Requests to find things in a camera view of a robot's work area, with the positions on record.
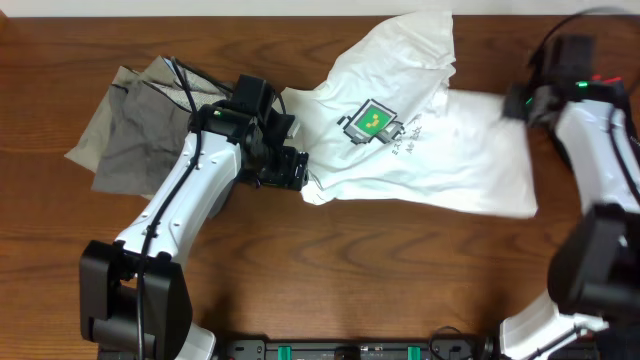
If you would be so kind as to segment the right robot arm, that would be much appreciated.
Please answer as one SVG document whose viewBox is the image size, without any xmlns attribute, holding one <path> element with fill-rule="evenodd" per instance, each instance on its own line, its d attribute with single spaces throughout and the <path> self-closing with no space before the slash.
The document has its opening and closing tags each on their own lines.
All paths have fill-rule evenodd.
<svg viewBox="0 0 640 360">
<path fill-rule="evenodd" d="M 588 333 L 639 322 L 639 146 L 630 93 L 593 71 L 595 40 L 546 37 L 503 113 L 542 127 L 570 168 L 581 217 L 553 256 L 545 291 L 503 320 L 486 359 L 547 359 Z"/>
</svg>

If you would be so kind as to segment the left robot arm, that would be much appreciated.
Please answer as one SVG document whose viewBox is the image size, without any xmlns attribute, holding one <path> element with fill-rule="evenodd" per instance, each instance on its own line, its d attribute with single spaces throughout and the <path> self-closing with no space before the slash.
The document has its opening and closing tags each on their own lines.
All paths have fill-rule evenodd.
<svg viewBox="0 0 640 360">
<path fill-rule="evenodd" d="M 79 262 L 80 329 L 115 356 L 210 359 L 215 335 L 193 321 L 183 269 L 205 219 L 237 182 L 299 191 L 308 156 L 285 145 L 294 116 L 265 80 L 239 77 L 231 97 L 194 111 L 182 153 L 144 211 Z"/>
</svg>

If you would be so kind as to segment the white t-shirt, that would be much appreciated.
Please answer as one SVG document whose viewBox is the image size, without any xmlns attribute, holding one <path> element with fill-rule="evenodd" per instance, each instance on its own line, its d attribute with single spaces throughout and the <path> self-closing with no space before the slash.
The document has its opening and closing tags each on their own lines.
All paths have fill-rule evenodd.
<svg viewBox="0 0 640 360">
<path fill-rule="evenodd" d="M 453 18 L 386 20 L 342 53 L 312 90 L 288 88 L 306 152 L 304 201 L 384 200 L 530 218 L 537 212 L 525 127 L 500 95 L 453 90 Z"/>
</svg>

